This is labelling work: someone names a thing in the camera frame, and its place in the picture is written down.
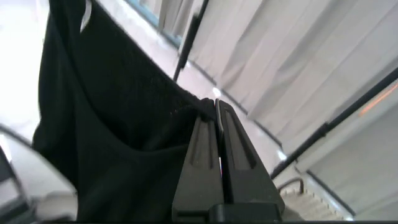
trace white tag on cloth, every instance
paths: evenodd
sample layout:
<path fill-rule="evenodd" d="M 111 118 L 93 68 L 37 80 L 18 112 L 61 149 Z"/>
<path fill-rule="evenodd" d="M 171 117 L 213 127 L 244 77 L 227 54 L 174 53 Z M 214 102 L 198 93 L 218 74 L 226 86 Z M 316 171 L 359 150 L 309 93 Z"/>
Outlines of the white tag on cloth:
<path fill-rule="evenodd" d="M 87 26 L 88 21 L 90 20 L 90 16 L 91 16 L 91 1 L 90 0 L 86 0 L 86 9 L 85 9 L 85 13 L 83 15 L 83 18 L 81 19 L 81 25 L 80 25 L 80 33 L 83 31 L 83 29 Z"/>

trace black cloth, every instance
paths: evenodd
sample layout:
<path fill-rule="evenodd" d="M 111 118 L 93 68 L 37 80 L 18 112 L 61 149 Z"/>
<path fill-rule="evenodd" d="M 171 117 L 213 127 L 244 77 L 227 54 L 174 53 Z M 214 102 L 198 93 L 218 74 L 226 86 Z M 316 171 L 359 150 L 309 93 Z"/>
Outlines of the black cloth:
<path fill-rule="evenodd" d="M 76 188 L 78 221 L 170 220 L 196 116 L 179 88 L 95 1 L 50 0 L 33 147 Z"/>

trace black fabric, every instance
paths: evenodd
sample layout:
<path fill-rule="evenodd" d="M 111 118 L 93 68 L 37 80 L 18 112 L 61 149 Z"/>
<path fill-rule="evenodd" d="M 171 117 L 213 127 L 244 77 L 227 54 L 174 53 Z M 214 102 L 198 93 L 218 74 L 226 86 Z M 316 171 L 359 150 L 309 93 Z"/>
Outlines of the black fabric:
<path fill-rule="evenodd" d="M 78 221 L 170 220 L 196 116 L 179 88 L 93 1 L 50 0 L 33 147 L 77 189 Z"/>

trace white floor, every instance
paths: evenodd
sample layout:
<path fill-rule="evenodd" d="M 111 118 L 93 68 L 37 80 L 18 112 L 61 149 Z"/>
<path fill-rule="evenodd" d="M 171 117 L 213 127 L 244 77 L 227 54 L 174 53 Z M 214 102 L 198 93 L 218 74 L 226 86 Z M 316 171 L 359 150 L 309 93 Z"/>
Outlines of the white floor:
<path fill-rule="evenodd" d="M 178 60 L 177 49 L 168 44 L 123 0 L 99 2 L 171 77 Z M 45 0 L 2 0 L 0 3 L 0 123 L 28 139 L 32 139 L 39 122 L 37 80 L 47 12 Z M 195 67 L 188 64 L 181 72 L 178 84 L 198 98 L 220 98 L 231 104 L 269 172 L 283 158 L 279 146 L 246 119 L 244 113 L 230 99 L 221 95 Z M 29 195 L 73 191 L 73 187 L 39 155 L 10 139 L 7 139 L 7 144 L 12 165 Z M 280 184 L 297 175 L 293 169 L 287 169 L 275 182 Z"/>

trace black pole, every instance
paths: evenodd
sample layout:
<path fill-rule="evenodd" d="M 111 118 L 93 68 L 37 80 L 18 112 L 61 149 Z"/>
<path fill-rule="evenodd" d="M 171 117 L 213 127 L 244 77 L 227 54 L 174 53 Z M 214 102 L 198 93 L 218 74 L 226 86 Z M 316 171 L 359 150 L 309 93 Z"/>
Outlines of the black pole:
<path fill-rule="evenodd" d="M 203 15 L 205 14 L 205 10 L 207 7 L 209 0 L 204 0 L 201 5 L 199 14 L 194 14 L 192 17 L 191 24 L 189 26 L 187 37 L 185 38 L 184 45 L 182 46 L 180 58 L 177 63 L 177 68 L 175 69 L 173 81 L 177 82 L 178 76 L 180 75 L 181 69 L 185 67 L 185 64 L 188 60 L 188 55 L 192 49 L 193 41 L 197 35 L 199 25 L 201 20 L 203 19 Z"/>
<path fill-rule="evenodd" d="M 275 179 L 281 172 L 283 172 L 293 161 L 298 159 L 309 147 L 316 143 L 319 139 L 326 136 L 333 128 L 337 127 L 341 122 L 348 118 L 355 111 L 360 109 L 369 100 L 375 97 L 383 89 L 387 88 L 392 82 L 398 79 L 398 68 L 392 71 L 388 76 L 384 77 L 379 83 L 367 91 L 363 96 L 356 100 L 351 106 L 345 109 L 339 116 L 320 126 L 303 144 L 301 144 L 285 161 L 280 162 L 271 173 L 271 179 Z"/>

